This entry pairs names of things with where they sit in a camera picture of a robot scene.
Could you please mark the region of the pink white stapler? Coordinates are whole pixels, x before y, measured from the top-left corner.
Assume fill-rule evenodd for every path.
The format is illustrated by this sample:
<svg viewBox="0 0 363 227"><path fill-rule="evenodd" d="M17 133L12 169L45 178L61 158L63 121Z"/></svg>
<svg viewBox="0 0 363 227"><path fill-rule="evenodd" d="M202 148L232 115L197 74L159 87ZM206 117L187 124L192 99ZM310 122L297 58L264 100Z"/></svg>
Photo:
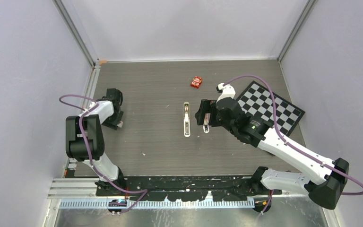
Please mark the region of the pink white stapler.
<svg viewBox="0 0 363 227"><path fill-rule="evenodd" d="M210 114L206 113L204 116L204 122L203 122L204 133L209 133L209 120L210 120Z"/></svg>

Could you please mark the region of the cream beige stapler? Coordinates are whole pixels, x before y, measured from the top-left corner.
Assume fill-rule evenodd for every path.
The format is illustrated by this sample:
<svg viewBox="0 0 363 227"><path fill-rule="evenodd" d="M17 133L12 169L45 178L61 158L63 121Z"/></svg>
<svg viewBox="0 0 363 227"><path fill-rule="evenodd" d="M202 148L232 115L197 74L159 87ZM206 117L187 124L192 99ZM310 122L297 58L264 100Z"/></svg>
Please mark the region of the cream beige stapler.
<svg viewBox="0 0 363 227"><path fill-rule="evenodd" d="M190 104L189 104L189 102L184 102L183 109L184 109L184 118L183 118L184 136L189 137L191 135L191 132L190 132Z"/></svg>

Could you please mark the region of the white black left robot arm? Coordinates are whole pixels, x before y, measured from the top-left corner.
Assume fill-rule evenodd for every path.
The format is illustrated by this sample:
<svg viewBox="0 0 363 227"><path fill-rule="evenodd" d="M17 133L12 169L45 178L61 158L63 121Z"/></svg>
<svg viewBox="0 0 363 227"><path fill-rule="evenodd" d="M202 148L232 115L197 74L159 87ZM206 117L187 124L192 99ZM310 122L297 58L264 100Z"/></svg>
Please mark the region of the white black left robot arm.
<svg viewBox="0 0 363 227"><path fill-rule="evenodd" d="M102 127L117 130L122 127L123 93L109 88L106 95L91 100L88 108L79 115L69 116L65 121L66 154L89 166L100 178L97 183L115 196L126 190L126 181L121 169L105 154Z"/></svg>

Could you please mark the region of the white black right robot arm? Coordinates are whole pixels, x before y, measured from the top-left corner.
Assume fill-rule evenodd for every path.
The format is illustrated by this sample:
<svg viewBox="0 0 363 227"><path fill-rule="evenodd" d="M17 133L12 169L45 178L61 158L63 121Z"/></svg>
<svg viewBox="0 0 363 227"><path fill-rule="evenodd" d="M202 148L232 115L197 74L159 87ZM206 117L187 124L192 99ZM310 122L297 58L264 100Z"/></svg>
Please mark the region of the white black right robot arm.
<svg viewBox="0 0 363 227"><path fill-rule="evenodd" d="M308 196L323 208L336 208L347 184L347 178L339 174L348 173L349 163L346 160L323 157L277 133L271 123L245 113L230 97L220 101L201 100L195 113L198 125L204 124L206 114L210 114L209 126L221 126L240 142L279 157L299 170L299 173L282 173L265 166L258 167L251 179L251 189L255 193L291 191Z"/></svg>

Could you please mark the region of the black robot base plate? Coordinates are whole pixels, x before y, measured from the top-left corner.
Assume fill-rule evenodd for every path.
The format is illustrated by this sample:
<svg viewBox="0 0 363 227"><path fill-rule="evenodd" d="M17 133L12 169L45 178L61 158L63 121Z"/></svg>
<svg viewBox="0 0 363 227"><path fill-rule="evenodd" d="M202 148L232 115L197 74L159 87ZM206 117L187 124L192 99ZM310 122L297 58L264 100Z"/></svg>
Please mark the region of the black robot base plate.
<svg viewBox="0 0 363 227"><path fill-rule="evenodd" d="M97 196L124 196L131 201L244 201L256 195L269 196L270 190L244 175L125 176L115 182L97 181Z"/></svg>

